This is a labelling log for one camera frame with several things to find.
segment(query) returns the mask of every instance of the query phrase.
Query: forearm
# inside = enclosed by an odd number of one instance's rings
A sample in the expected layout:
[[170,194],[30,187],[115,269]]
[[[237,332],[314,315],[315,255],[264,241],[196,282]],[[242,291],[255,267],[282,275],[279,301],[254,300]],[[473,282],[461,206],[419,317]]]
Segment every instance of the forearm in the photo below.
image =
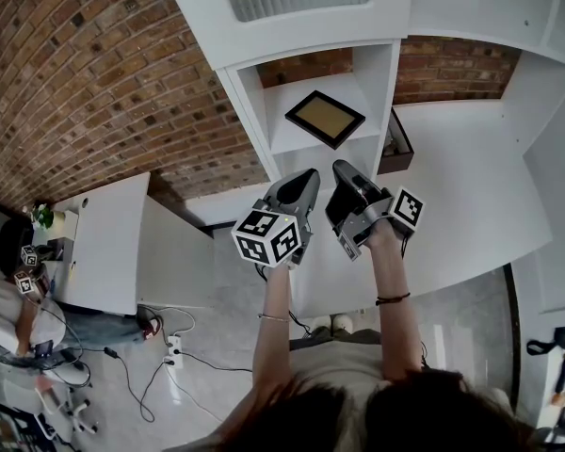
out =
[[23,300],[21,313],[15,325],[15,333],[19,346],[17,347],[17,355],[25,355],[29,351],[29,340],[31,338],[31,331],[33,329],[34,318],[36,317],[36,307],[28,300]]
[[[268,278],[264,315],[287,319],[289,316],[289,268],[278,266]],[[289,324],[262,318],[253,355],[253,386],[269,387],[291,378],[289,364]]]
[[[408,293],[404,263],[396,239],[371,249],[375,281],[380,298]],[[383,376],[402,379],[407,370],[420,369],[421,338],[410,298],[379,306]]]

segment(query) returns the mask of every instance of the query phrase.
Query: bracelet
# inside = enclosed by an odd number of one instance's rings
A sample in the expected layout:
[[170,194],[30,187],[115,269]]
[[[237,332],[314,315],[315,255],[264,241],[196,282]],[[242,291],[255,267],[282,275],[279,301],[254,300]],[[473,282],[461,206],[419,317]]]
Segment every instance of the bracelet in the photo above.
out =
[[288,323],[289,321],[291,321],[289,318],[278,318],[277,316],[264,315],[263,313],[260,313],[259,315],[257,315],[257,317],[265,318],[267,320],[272,320],[272,321],[283,321],[284,323]]
[[390,304],[390,303],[399,303],[401,300],[409,297],[410,295],[411,295],[410,293],[407,293],[406,295],[402,295],[401,297],[393,297],[393,298],[377,297],[377,301],[375,301],[375,305],[379,306],[379,305],[386,305],[386,304]]

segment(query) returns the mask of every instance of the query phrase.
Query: black wristband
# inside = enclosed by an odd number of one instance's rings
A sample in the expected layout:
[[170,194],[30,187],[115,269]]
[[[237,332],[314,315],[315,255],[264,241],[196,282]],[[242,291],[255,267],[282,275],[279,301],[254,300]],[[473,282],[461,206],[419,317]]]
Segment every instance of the black wristband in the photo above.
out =
[[377,301],[375,301],[375,304],[377,306],[379,305],[386,305],[386,304],[390,304],[390,303],[399,303],[401,300],[403,300],[404,298],[409,297],[411,294],[407,293],[406,295],[403,295],[401,297],[393,297],[393,298],[381,298],[378,297]]

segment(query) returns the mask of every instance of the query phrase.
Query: shoe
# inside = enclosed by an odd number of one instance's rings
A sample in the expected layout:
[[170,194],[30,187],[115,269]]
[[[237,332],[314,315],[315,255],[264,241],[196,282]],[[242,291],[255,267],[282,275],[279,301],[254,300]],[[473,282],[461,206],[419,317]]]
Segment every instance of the shoe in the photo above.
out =
[[318,328],[326,328],[327,330],[331,330],[332,320],[331,317],[326,316],[317,316],[312,320],[312,324],[310,325],[310,330],[315,331]]
[[161,332],[163,324],[161,323],[161,318],[153,318],[142,325],[142,332],[144,333],[145,340],[151,340]]
[[335,315],[332,319],[332,334],[336,331],[345,330],[347,333],[354,332],[354,322],[351,321],[349,315]]

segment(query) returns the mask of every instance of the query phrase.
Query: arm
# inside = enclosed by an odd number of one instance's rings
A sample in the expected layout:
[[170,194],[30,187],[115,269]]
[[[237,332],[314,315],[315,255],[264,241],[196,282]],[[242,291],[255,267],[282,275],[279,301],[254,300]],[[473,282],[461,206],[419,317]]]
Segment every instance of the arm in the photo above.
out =
[[29,339],[31,337],[31,330],[33,328],[35,317],[36,306],[31,301],[24,299],[23,306],[21,307],[21,313],[19,314],[17,324],[15,325],[15,333],[19,340],[17,355],[25,355],[25,353],[29,351]]
[[[270,272],[267,282],[264,315],[289,316],[289,268],[280,265]],[[253,354],[253,387],[218,427],[216,433],[226,436],[237,428],[255,406],[261,406],[279,386],[291,379],[289,363],[289,324],[262,318]]]
[[[408,285],[404,263],[394,229],[381,219],[366,243],[375,269],[380,298],[406,295]],[[407,370],[421,369],[421,338],[410,298],[379,306],[383,376],[403,379]]]

